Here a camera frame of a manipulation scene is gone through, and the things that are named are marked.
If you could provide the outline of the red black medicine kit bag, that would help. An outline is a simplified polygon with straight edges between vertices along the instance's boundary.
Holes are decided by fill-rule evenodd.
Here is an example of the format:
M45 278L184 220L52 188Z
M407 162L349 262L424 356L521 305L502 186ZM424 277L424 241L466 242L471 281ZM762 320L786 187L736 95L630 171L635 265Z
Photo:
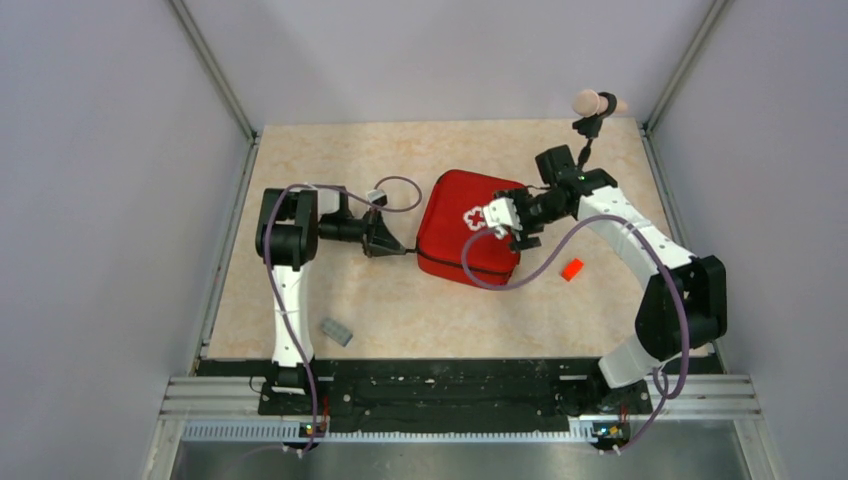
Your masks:
M519 182L481 173L453 169L434 184L416 235L417 264L426 274L472 286L461 264L466 242L487 228L482 208L498 191L521 188ZM520 255L507 239L482 237L467 256L469 269L484 282L506 284Z

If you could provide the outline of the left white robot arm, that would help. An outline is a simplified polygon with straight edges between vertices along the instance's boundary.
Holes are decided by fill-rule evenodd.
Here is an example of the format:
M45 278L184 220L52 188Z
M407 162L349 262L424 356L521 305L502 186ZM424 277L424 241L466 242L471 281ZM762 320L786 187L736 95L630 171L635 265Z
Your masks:
M358 244L368 258L402 256L409 252L389 231L383 212L387 195L368 192L374 203L356 217L349 207L351 194L343 186L295 186L289 192L267 188L262 195L255 249L271 274L274 294L275 344L270 388L297 413L319 404L320 386L308 378L314 359L309 337L307 278L318 242L331 240Z

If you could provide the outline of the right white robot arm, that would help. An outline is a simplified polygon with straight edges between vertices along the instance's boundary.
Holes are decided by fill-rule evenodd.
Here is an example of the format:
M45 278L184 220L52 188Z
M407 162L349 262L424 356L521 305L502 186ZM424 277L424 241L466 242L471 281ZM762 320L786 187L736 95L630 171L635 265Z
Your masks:
M586 385L589 404L612 412L626 400L626 386L726 333L726 269L717 257L699 257L675 243L609 173L584 170L586 157L574 159L566 145L537 155L541 193L499 191L485 218L521 252L540 245L546 225L571 216L577 229L589 228L604 240L641 285L634 335L599 360L597 378Z

